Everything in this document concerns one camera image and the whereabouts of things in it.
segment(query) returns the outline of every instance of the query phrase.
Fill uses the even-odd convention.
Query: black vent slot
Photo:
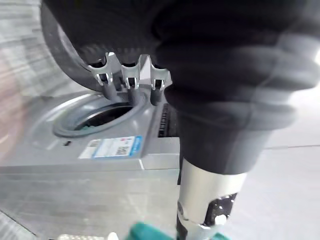
[[[163,105],[158,138],[178,137],[177,112],[168,103]]]

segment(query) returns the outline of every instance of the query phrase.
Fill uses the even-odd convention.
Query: teal object
[[[126,240],[174,240],[172,237],[164,234],[155,227],[138,222],[130,229]],[[212,240],[229,240],[224,235],[217,233]]]

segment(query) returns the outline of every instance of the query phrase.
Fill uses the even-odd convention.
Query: product label
[[[140,150],[141,143],[142,136],[94,139],[88,143],[79,159],[131,157]]]

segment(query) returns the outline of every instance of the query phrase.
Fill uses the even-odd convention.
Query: top-load washing machine
[[[0,162],[1,210],[44,240],[110,232],[123,238],[137,221],[173,236],[179,192],[176,113],[164,97],[151,104],[148,57],[140,58],[138,101],[132,105],[116,56],[107,55],[116,63],[118,96],[109,100],[48,9],[41,6],[40,13],[44,39],[40,32],[32,43],[38,45],[21,42],[26,53],[39,56],[39,66],[29,64],[33,69],[22,72],[35,77],[29,84],[20,79],[19,90],[14,88],[17,107],[7,106],[16,115],[14,129],[3,128],[5,140],[14,144]],[[42,72],[50,77],[37,75]]]

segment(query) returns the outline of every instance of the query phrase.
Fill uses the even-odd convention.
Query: qr code
[[[129,149],[130,147],[129,146],[120,146],[117,151],[116,151],[116,154],[117,156],[122,156],[122,155],[128,155],[128,152],[129,152]]]
[[[99,143],[100,143],[100,140],[92,140],[89,144],[89,147],[96,148],[98,147]]]

